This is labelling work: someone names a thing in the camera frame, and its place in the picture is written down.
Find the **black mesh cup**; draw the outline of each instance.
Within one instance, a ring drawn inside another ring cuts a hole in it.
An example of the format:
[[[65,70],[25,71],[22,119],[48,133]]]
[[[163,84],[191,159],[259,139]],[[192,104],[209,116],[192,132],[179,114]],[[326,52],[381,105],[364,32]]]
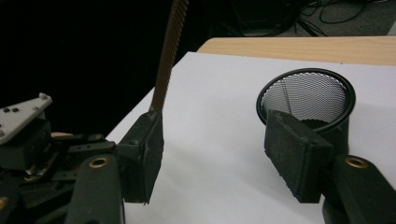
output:
[[[333,155],[348,154],[349,115],[355,105],[352,85],[319,68],[293,70],[276,77],[260,92],[257,113],[266,125],[270,109],[293,115],[330,142]]]

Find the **white table surface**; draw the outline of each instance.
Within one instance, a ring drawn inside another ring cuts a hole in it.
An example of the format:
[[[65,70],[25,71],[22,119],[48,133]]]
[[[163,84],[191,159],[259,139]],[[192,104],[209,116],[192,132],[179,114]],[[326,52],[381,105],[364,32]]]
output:
[[[374,163],[395,188],[396,66],[190,52],[172,72],[163,109],[163,166],[150,204],[125,204],[126,222],[324,223],[321,203],[298,203],[266,157],[265,126],[256,113],[270,80],[306,67],[351,82],[357,103],[349,120],[350,154]],[[152,91],[107,140],[118,143],[149,110],[151,97]]]

